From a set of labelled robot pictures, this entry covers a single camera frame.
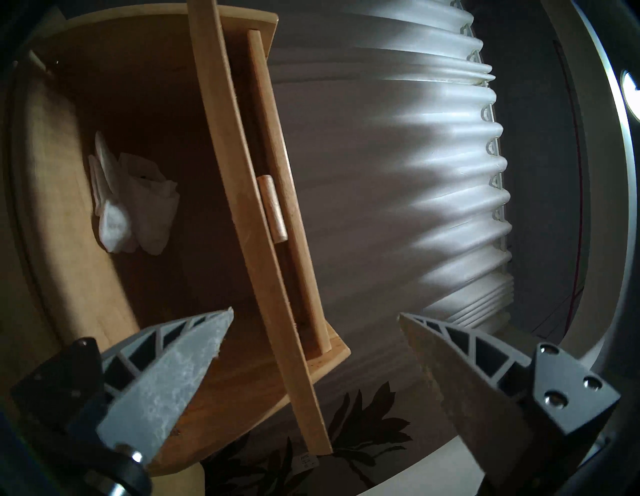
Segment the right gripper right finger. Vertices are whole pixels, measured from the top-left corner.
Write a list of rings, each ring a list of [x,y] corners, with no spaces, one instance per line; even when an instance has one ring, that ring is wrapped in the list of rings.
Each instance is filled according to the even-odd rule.
[[[399,326],[484,472],[478,495],[553,495],[588,455],[620,394],[558,345],[529,355],[483,331],[412,313]]]

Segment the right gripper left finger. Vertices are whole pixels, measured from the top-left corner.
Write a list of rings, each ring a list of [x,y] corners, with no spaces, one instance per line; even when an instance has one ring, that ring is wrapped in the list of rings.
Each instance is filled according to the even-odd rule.
[[[217,358],[233,308],[81,337],[10,390],[10,495],[151,495],[148,465]]]

